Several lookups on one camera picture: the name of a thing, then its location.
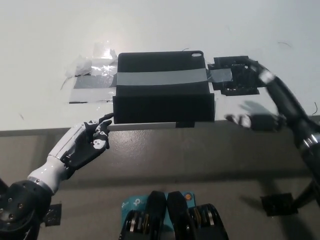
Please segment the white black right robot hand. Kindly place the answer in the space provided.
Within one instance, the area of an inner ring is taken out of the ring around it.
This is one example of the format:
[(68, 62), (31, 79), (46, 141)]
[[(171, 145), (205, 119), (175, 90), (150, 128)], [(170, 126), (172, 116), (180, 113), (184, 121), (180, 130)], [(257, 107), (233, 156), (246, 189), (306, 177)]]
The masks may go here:
[(246, 100), (240, 107), (247, 110), (248, 113), (228, 113), (224, 118), (241, 128), (255, 132), (279, 132), (287, 125), (286, 118), (282, 114), (273, 114), (267, 108), (254, 101)]

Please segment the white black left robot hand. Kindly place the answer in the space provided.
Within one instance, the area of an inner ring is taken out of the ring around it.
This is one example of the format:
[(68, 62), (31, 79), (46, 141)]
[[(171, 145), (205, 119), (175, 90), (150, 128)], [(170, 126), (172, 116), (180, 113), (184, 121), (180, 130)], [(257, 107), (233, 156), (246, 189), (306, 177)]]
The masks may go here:
[(76, 124), (50, 151), (50, 156), (63, 163), (68, 178), (110, 148), (108, 127), (113, 116), (108, 113), (99, 119)]

